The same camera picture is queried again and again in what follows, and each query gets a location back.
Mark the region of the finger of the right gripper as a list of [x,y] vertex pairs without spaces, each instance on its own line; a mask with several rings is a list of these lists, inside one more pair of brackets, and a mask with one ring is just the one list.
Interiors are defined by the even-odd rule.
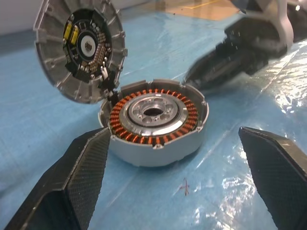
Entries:
[[249,59],[219,60],[198,59],[187,71],[183,84],[198,90],[216,89],[246,71],[252,65]]
[[199,58],[191,68],[191,77],[230,77],[231,44],[219,43],[210,53]]

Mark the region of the silver motor housing copper windings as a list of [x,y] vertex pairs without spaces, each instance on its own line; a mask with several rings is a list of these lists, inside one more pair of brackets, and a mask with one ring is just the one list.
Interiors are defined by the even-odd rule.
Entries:
[[[139,136],[127,131],[119,121],[119,112],[129,100],[148,93],[177,97],[188,109],[188,118],[178,130],[161,136]],[[175,80],[139,81],[121,87],[112,98],[102,102],[98,120],[111,133],[110,150],[135,166],[160,167],[179,161],[198,150],[203,142],[209,105],[195,87]]]

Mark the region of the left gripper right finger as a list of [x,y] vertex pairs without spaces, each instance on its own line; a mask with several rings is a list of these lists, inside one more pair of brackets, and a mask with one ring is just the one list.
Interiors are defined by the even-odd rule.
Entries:
[[256,189],[278,230],[307,230],[307,155],[290,139],[239,128]]

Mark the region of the blue plastic table cover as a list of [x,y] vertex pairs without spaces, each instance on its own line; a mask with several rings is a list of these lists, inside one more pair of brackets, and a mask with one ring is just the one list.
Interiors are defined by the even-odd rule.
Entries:
[[[223,21],[140,8],[121,12],[128,57],[122,85],[182,80],[237,16]],[[98,104],[63,97],[47,81],[31,31],[0,38],[0,230],[41,175],[79,135],[99,128]],[[253,76],[205,96],[198,152],[164,168],[110,153],[89,230],[277,230],[253,183],[238,130],[264,129],[307,153],[307,40]]]

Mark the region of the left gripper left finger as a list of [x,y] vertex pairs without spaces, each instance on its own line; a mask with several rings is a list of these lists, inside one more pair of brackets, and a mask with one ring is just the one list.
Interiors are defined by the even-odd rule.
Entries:
[[106,167],[108,128],[75,138],[40,177],[4,230],[87,230]]

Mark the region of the silver hinged motor lid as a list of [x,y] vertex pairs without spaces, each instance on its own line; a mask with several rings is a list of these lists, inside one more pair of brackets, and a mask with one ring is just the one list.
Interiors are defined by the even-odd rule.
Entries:
[[50,84],[83,104],[112,100],[128,54],[111,0],[43,0],[35,48]]

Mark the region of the brown cardboard sheet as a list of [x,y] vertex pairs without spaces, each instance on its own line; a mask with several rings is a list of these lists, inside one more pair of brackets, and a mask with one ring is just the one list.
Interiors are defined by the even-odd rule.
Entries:
[[165,0],[165,12],[221,21],[239,12],[230,0]]

